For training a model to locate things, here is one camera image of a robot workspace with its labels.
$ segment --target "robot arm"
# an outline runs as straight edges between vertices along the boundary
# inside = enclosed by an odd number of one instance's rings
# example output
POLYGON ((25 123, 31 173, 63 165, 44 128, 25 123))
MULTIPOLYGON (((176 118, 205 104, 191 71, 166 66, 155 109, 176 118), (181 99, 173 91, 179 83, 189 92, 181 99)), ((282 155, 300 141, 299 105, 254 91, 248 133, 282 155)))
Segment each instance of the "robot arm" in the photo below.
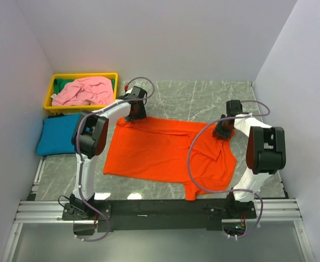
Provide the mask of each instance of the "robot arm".
MULTIPOLYGON (((85 126, 80 133, 80 150, 84 161, 80 160, 80 156, 76 154, 76 160, 78 161, 76 167, 76 181, 73 194, 70 196, 74 202, 81 200, 79 194, 79 170, 80 165, 82 167, 82 180, 81 188, 84 198, 89 201, 94 197, 94 173, 96 171, 96 164, 98 156, 103 152, 106 144, 106 135, 108 132, 108 126, 115 124, 120 118, 125 117, 126 121, 135 119, 141 119, 146 117, 143 101, 137 102, 123 102, 123 100, 131 100, 135 98, 144 98, 146 91, 140 87, 134 86, 128 90, 124 96, 118 97, 112 104, 105 107, 101 113, 90 116, 85 126)), ((84 111, 81 113, 74 135, 72 137, 72 143, 76 147, 76 134, 78 132, 78 126, 84 116, 90 112, 84 111)))
MULTIPOLYGON (((234 120, 219 122, 213 136, 218 139, 229 139, 233 129, 239 130, 248 137, 246 150, 247 168, 233 189, 249 189, 256 193, 263 183, 283 169, 286 163, 285 134, 281 127, 264 124, 247 113, 243 113, 239 100, 227 102, 227 116, 237 117, 234 120)), ((249 192, 234 192, 235 201, 253 201, 249 192)))
MULTIPOLYGON (((265 130, 273 129, 272 126, 264 124, 254 117, 237 118, 234 121, 234 128, 244 133, 248 138, 250 138, 250 131, 253 130, 255 127, 260 127, 265 130)), ((251 150, 253 150, 253 148, 248 148, 248 149, 250 150, 247 150, 247 154, 249 151, 251 152, 251 150)), ((253 162, 254 162, 254 159, 250 160, 251 168, 253 168, 253 162)), ((282 169, 284 166, 285 166, 285 162, 282 164, 282 166, 279 166, 278 168, 282 169)), ((254 174, 251 168, 249 168, 249 165, 247 166, 242 178, 233 189, 250 189, 258 193, 263 183, 272 176, 272 174, 270 174, 269 172, 258 172, 257 174, 254 174)), ((254 197, 253 197, 253 194, 250 194, 248 192, 234 192, 234 198, 236 201, 249 202, 249 201, 253 201, 254 197)))

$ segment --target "clothing pile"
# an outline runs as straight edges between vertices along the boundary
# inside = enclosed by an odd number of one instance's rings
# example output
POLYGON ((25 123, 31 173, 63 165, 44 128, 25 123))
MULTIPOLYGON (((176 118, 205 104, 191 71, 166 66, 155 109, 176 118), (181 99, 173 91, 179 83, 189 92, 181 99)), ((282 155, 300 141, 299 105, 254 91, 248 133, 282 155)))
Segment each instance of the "clothing pile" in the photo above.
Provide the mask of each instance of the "clothing pile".
POLYGON ((80 79, 55 79, 52 106, 109 105, 114 101, 114 79, 90 76, 80 79))

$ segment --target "green cloth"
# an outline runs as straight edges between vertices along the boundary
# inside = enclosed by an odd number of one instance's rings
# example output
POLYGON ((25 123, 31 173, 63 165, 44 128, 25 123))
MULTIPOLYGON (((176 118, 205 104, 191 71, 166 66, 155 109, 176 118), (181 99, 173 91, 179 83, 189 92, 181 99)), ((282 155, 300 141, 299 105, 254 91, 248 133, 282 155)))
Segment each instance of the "green cloth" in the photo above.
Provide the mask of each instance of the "green cloth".
POLYGON ((75 79, 55 79, 53 83, 53 89, 55 91, 55 94, 59 94, 67 83, 73 82, 74 80, 75 79))
POLYGON ((115 79, 110 79, 110 81, 111 81, 112 90, 114 91, 115 79))

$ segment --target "blue cloth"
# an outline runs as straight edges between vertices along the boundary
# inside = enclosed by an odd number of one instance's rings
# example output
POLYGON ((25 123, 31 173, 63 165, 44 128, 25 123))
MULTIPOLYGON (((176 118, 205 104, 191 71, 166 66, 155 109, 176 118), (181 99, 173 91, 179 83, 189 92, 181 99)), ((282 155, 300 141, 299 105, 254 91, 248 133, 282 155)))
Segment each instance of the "blue cloth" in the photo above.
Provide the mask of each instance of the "blue cloth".
POLYGON ((80 114, 46 118, 36 154, 47 156, 50 154, 74 153, 72 136, 78 123, 80 114))

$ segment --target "floor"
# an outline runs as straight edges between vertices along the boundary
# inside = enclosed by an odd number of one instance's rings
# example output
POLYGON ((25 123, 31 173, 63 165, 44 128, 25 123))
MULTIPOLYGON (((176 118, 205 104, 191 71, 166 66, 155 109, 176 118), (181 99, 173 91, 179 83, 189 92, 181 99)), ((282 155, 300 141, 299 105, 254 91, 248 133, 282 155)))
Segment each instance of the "floor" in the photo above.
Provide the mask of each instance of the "floor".
MULTIPOLYGON (((149 90, 145 81, 137 85, 149 90)), ((146 104, 149 116, 182 121, 211 122, 226 113, 226 101, 231 99, 255 100, 253 88, 248 81, 158 81, 156 93, 146 104)), ((257 104, 245 103, 244 111, 259 113, 257 104)), ((103 168, 114 127, 109 127, 108 143, 100 155, 96 168, 94 187, 98 199, 182 199, 185 192, 182 184, 137 180, 113 175, 104 175, 103 168)), ((229 187, 242 177, 245 169, 247 138, 237 132, 231 143, 237 159, 234 176, 229 187)), ((47 156, 35 200, 57 200, 60 195, 69 196, 76 175, 74 154, 47 156)), ((264 198, 284 198, 285 192, 279 173, 269 178, 260 191, 264 198)), ((222 198, 222 194, 205 194, 199 198, 222 198)))
POLYGON ((13 261, 310 260, 305 260, 293 222, 266 222, 237 242, 217 231, 177 229, 116 231, 101 241, 83 243, 73 238, 71 224, 25 224, 13 261))

